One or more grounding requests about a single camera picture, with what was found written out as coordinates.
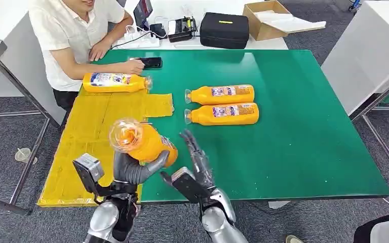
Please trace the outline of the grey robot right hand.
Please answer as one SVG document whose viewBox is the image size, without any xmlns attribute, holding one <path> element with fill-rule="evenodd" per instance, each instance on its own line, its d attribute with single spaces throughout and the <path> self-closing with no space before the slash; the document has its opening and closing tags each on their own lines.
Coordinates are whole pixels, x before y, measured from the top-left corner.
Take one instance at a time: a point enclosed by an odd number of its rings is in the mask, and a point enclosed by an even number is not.
<svg viewBox="0 0 389 243">
<path fill-rule="evenodd" d="M 185 129 L 183 132 L 181 132 L 180 137 L 184 140 L 188 148 L 192 169 L 190 170 L 187 167 L 181 167 L 172 175 L 162 171 L 160 172 L 161 177 L 167 184 L 171 185 L 171 183 L 176 181 L 177 178 L 187 174 L 189 177 L 193 178 L 194 181 L 197 182 L 203 189 L 208 191 L 215 190 L 216 185 L 213 179 L 209 159 L 205 152 L 201 149 L 196 138 L 188 129 Z"/>
</svg>

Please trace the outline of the person's left hand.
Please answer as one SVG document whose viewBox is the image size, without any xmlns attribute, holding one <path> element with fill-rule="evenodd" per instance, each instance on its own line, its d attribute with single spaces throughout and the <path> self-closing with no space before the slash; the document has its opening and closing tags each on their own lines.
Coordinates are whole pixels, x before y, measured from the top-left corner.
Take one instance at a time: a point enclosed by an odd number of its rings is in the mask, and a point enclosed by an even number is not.
<svg viewBox="0 0 389 243">
<path fill-rule="evenodd" d="M 98 61 L 102 59 L 105 54 L 110 50 L 113 42 L 111 40 L 103 39 L 96 43 L 90 50 L 89 61 Z"/>
</svg>

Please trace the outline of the person's right hand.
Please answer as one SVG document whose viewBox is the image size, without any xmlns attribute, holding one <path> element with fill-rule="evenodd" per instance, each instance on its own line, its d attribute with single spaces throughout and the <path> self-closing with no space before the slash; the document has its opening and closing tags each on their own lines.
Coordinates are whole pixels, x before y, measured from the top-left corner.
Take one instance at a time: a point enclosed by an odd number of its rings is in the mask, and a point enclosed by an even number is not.
<svg viewBox="0 0 389 243">
<path fill-rule="evenodd" d="M 122 64 L 122 73 L 140 75 L 145 68 L 144 63 L 140 59 L 132 59 Z"/>
</svg>

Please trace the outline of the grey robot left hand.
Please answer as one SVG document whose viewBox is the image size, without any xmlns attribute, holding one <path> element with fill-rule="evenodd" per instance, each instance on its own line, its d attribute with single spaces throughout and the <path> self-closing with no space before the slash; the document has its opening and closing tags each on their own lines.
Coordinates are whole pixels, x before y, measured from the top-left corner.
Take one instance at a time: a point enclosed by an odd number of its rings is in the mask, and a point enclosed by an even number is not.
<svg viewBox="0 0 389 243">
<path fill-rule="evenodd" d="M 163 150 L 156 159 L 146 165 L 141 165 L 138 160 L 129 154 L 115 151 L 113 158 L 113 180 L 134 185 L 142 184 L 151 175 L 165 166 L 169 155 L 170 152 L 168 150 Z"/>
</svg>

